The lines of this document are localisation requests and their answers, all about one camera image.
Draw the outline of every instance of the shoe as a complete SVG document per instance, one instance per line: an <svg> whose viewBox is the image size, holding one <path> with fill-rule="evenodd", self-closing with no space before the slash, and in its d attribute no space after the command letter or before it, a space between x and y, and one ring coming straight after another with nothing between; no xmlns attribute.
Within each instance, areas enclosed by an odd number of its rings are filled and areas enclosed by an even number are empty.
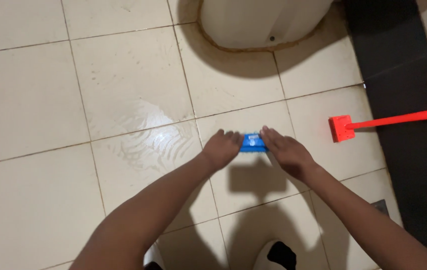
<svg viewBox="0 0 427 270"><path fill-rule="evenodd" d="M143 256L143 266L145 270L165 270L157 243L153 243Z"/></svg>
<svg viewBox="0 0 427 270"><path fill-rule="evenodd" d="M263 246L253 270L295 270L297 255L283 242L273 240Z"/></svg>

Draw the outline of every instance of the person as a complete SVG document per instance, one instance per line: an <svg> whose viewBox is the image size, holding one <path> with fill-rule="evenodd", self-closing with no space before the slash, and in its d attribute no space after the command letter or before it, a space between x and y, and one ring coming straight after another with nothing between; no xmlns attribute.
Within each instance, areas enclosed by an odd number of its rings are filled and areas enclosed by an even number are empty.
<svg viewBox="0 0 427 270"><path fill-rule="evenodd" d="M379 267L427 269L427 249L387 215L332 177L302 144L267 126L260 130L260 136L282 169L305 183L332 209ZM140 270L152 260L146 268L162 269L155 241L193 190L237 156L242 142L243 136L238 132L219 130L192 160L111 212L93 232L70 269ZM295 262L295 254L287 246L279 241L270 242L260 252L254 269L291 270Z"/></svg>

